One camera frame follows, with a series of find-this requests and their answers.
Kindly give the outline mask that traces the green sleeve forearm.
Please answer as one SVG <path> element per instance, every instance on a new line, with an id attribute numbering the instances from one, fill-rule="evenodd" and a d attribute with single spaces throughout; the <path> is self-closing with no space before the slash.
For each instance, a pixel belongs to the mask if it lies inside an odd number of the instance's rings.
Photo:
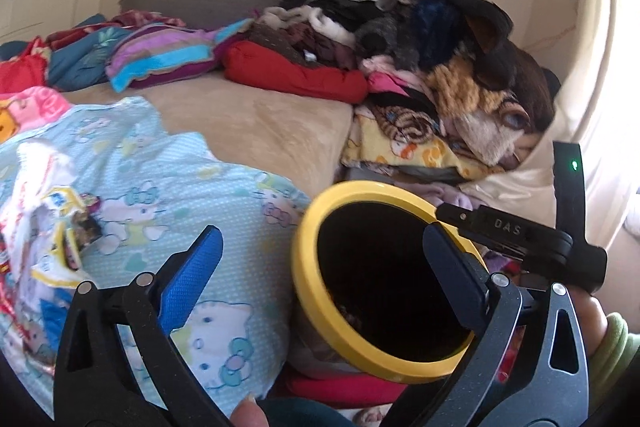
<path id="1" fill-rule="evenodd" d="M 595 410 L 626 372 L 639 350 L 639 335 L 617 312 L 608 314 L 608 328 L 589 359 L 590 409 Z"/>

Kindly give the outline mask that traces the person's right hand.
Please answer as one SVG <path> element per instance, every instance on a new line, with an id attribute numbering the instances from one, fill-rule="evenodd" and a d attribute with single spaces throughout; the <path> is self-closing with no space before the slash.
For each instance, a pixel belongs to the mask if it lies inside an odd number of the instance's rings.
<path id="1" fill-rule="evenodd" d="M 568 286 L 567 289 L 573 301 L 587 355 L 591 357 L 596 353 L 606 335 L 608 319 L 596 297 L 576 286 Z"/>

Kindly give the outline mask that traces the person's left hand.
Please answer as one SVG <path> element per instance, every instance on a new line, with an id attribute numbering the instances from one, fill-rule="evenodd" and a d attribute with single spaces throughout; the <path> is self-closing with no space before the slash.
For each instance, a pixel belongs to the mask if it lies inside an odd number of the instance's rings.
<path id="1" fill-rule="evenodd" d="M 252 395 L 245 397 L 230 416 L 234 427 L 268 427 L 269 421 Z"/>

